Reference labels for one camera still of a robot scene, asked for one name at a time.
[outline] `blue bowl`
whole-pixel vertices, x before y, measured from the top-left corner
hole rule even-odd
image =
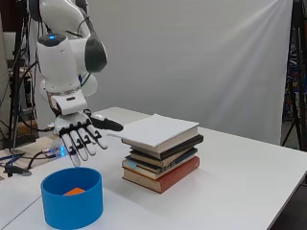
[[[91,224],[104,211],[103,180],[89,168],[71,168],[48,175],[40,185],[46,222],[58,229],[76,229]],[[80,188],[85,192],[64,195]]]

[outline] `book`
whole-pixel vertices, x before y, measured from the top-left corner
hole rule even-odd
[[[155,159],[158,159],[158,160],[165,160],[167,159],[168,157],[171,157],[177,153],[179,153],[180,151],[183,151],[183,150],[187,150],[187,149],[190,149],[192,148],[193,146],[199,144],[203,142],[203,136],[202,135],[197,135],[183,143],[180,143],[179,145],[171,148],[171,149],[168,149],[166,151],[163,151],[161,153],[157,153],[157,152],[154,152],[154,151],[150,151],[150,150],[147,150],[147,149],[142,149],[142,148],[139,148],[137,146],[131,146],[131,148],[133,150],[136,150],[134,152],[131,152],[133,153],[133,155],[135,154],[138,154],[139,156],[143,156],[143,157],[153,157]]]
[[[139,147],[141,149],[145,149],[145,150],[149,150],[149,151],[153,151],[156,153],[161,153],[163,151],[169,150],[172,147],[175,147],[177,145],[179,145],[182,142],[185,142],[189,139],[191,139],[192,137],[195,137],[199,135],[199,129],[198,127],[193,127],[185,132],[180,133],[179,135],[177,135],[176,137],[173,137],[171,139],[168,139],[164,142],[162,142],[161,144],[159,144],[158,146],[149,146],[147,144],[144,143],[139,143],[139,142],[134,142],[131,140],[127,140],[127,139],[123,139],[123,143],[130,145],[130,146],[135,146],[135,147]]]
[[[199,123],[163,117],[158,114],[125,125],[123,131],[109,132],[123,143],[161,153],[198,135]]]
[[[192,159],[195,156],[195,153],[197,153],[197,151],[197,149],[191,149],[182,156],[180,156],[178,159],[173,161],[170,165],[163,168],[138,160],[133,160],[130,156],[126,156],[126,160],[124,160],[122,164],[124,168],[127,168],[131,171],[143,174],[151,179],[158,179],[163,174],[175,169],[176,167]]]
[[[190,150],[191,148],[187,148],[187,149],[184,149],[182,151],[180,151],[179,153],[176,153],[164,160],[158,160],[152,156],[149,156],[147,154],[144,154],[140,151],[137,151],[137,150],[132,150],[130,152],[130,157],[134,160],[138,160],[138,161],[142,161],[142,162],[146,162],[148,164],[151,164],[151,165],[155,165],[155,166],[158,166],[158,167],[166,167],[168,166],[169,164],[171,164],[173,161],[175,161],[177,158],[179,158],[181,155],[183,155],[185,152],[187,152],[188,150]]]
[[[130,182],[143,186],[147,189],[153,190],[157,193],[164,193],[166,190],[171,188],[187,174],[198,168],[200,165],[200,159],[195,156],[193,159],[179,166],[178,168],[166,173],[157,180],[152,180],[144,175],[137,172],[124,169],[123,179]]]

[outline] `white wall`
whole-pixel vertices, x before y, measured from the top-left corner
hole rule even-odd
[[[89,0],[89,8],[108,54],[92,110],[121,106],[279,143],[292,1]]]

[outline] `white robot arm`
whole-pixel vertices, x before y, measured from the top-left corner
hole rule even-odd
[[[28,5],[32,19],[45,23],[51,32],[37,41],[43,89],[57,115],[56,134],[78,167],[80,158],[87,160],[88,154],[96,153],[93,143],[107,148],[97,128],[123,129],[107,118],[92,116],[82,92],[80,76],[105,68],[105,47],[87,16],[85,0],[29,0]]]

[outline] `black joint ring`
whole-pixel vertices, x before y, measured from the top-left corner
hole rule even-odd
[[[95,134],[96,134],[96,138],[102,138],[102,135],[99,133],[99,131],[95,131]]]

